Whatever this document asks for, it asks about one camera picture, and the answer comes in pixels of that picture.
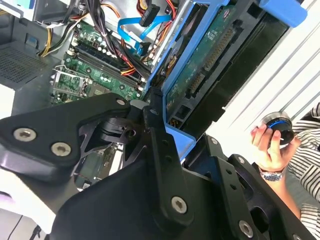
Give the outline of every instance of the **screw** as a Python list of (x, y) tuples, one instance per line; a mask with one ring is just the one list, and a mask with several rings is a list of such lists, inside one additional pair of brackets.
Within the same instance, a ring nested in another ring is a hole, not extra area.
[(239, 228), (241, 230), (241, 232), (244, 233), (244, 235), (246, 235), (248, 238), (252, 238), (254, 236), (254, 231), (252, 230), (251, 226), (243, 220), (239, 221)]
[(241, 164), (245, 164), (246, 161), (242, 157), (238, 157), (238, 159)]
[(117, 99), (116, 102), (117, 102), (118, 104), (120, 104), (120, 105), (125, 105), (125, 104), (126, 104), (126, 103), (125, 103), (123, 100), (121, 100), (121, 99)]
[(185, 200), (183, 200), (179, 196), (174, 196), (171, 199), (171, 205), (172, 205), (173, 209), (176, 210), (180, 214), (185, 214), (187, 212), (187, 209), (188, 209), (187, 204), (186, 204)]
[(213, 137), (211, 138), (211, 142), (212, 142), (213, 144), (215, 144), (215, 145), (218, 145), (218, 141), (215, 140)]
[(300, 238), (298, 235), (296, 235), (296, 234), (293, 234), (293, 239), (294, 239), (294, 240), (301, 240), (301, 238)]
[(157, 111), (154, 109), (150, 109), (150, 112), (153, 113), (154, 115), (158, 115)]
[(30, 142), (37, 137), (37, 133), (30, 128), (18, 128), (13, 132), (15, 139), (21, 142)]
[(64, 142), (56, 142), (51, 146), (51, 151), (54, 155), (65, 157), (71, 153), (71, 147)]

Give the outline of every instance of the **hand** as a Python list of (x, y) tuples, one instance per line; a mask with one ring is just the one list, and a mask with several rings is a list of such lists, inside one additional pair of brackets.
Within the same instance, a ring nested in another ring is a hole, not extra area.
[(271, 128), (266, 129), (267, 126), (263, 124), (251, 131), (251, 143), (257, 148), (255, 162), (263, 171), (280, 172), (288, 165), (301, 141), (295, 137), (288, 146), (280, 149), (280, 131), (276, 130), (273, 134)]

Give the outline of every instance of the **striped shirt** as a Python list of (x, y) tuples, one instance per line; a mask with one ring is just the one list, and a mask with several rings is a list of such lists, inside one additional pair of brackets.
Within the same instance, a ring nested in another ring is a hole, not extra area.
[[(292, 128), (301, 140), (287, 169), (320, 202), (320, 103)], [(301, 208), (301, 222), (320, 240), (320, 209), (309, 204)]]

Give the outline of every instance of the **vent grille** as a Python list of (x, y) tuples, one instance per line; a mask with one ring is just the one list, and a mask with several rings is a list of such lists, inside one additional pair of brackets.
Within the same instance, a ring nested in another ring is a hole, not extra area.
[(0, 83), (17, 89), (32, 80), (47, 65), (37, 57), (7, 45), (0, 48)]

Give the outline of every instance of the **white wall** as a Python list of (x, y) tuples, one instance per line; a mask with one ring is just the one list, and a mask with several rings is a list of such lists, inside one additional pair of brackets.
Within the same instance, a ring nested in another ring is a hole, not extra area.
[[(8, 239), (20, 216), (0, 208), (0, 240)], [(29, 240), (36, 226), (36, 223), (31, 218), (24, 216), (11, 235), (10, 240)], [(43, 240), (45, 236), (45, 233), (42, 231), (40, 238), (36, 236), (35, 240)]]

